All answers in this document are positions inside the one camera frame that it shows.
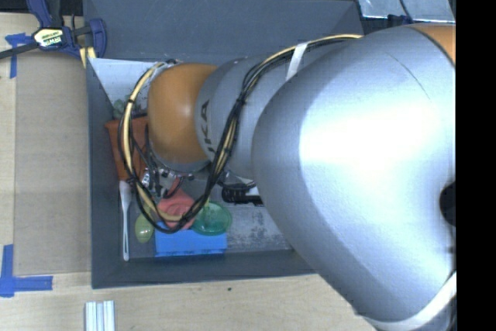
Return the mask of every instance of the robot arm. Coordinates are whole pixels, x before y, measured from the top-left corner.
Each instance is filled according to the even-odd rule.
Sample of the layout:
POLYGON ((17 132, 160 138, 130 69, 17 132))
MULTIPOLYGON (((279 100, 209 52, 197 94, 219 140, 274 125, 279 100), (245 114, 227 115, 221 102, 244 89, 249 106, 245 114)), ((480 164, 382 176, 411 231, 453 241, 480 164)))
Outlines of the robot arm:
POLYGON ((166 69, 150 86, 150 146, 181 173, 213 164, 209 184, 224 169, 254 181, 290 244, 376 328, 445 330, 456 265, 439 195, 455 180, 455 27, 350 39, 166 69), (161 94, 173 76, 193 81, 181 100, 161 94))

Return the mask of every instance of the blue tape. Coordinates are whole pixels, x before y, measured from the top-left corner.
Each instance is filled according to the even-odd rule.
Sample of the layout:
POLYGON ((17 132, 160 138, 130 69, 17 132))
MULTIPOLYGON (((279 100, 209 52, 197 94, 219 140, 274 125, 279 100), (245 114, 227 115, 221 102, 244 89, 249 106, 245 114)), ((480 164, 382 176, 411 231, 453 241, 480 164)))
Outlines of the blue tape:
MULTIPOLYGON (((16 33, 14 35, 7 35, 5 37, 7 43, 11 45, 12 48, 16 48, 19 44, 30 44, 34 42, 31 36, 25 33, 16 33)), ((17 76, 17 56, 14 55, 10 59, 10 78, 13 79, 17 76)))
POLYGON ((53 276, 33 276, 17 278, 12 275, 14 246, 9 244, 3 247, 2 272, 0 273, 0 297, 11 298, 21 291, 49 291, 52 290, 53 276))

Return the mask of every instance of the blue block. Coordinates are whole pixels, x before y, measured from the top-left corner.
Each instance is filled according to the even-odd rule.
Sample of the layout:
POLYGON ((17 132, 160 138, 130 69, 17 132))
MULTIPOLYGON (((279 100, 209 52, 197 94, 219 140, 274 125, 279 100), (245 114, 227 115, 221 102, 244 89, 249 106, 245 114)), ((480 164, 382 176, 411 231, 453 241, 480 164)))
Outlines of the blue block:
POLYGON ((176 257, 183 255, 208 255, 224 253, 227 248, 226 234, 204 236, 194 230, 180 230, 167 235, 155 230, 155 257, 176 257))

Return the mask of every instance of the wooden table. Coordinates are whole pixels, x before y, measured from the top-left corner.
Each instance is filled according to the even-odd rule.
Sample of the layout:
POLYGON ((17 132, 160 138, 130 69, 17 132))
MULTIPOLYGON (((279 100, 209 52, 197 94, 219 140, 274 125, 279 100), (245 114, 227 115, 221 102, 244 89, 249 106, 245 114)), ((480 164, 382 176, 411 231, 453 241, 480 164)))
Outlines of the wooden table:
MULTIPOLYGON (((0 50, 19 24, 26 33, 36 28, 32 16, 0 13, 0 50)), ((9 59, 0 60, 0 249, 15 230, 16 80, 9 68, 9 59)), ((115 302, 117 330, 373 330, 318 275, 92 290, 89 272, 55 274, 52 291, 0 298, 0 329, 83 330, 85 302, 104 300, 115 302)))

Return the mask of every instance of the pink object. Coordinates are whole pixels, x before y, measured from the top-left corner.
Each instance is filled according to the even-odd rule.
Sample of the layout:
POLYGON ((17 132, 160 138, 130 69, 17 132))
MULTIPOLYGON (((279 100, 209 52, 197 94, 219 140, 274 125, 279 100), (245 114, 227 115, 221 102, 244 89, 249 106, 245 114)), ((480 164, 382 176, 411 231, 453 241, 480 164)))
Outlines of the pink object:
MULTIPOLYGON (((169 215, 183 215, 185 212, 187 212, 190 207, 193 205, 195 200, 188 195, 185 191, 183 191, 181 188, 179 188, 174 196, 171 198, 163 198, 160 200, 158 203, 157 207, 160 211, 165 212, 166 214, 169 215)), ((181 230, 184 229, 189 229, 191 225, 193 225, 193 222, 195 219, 192 219, 189 221, 186 225, 184 225, 181 230)), ((169 227, 172 228, 177 225, 177 222, 172 222, 172 221, 167 221, 165 224, 169 227)))

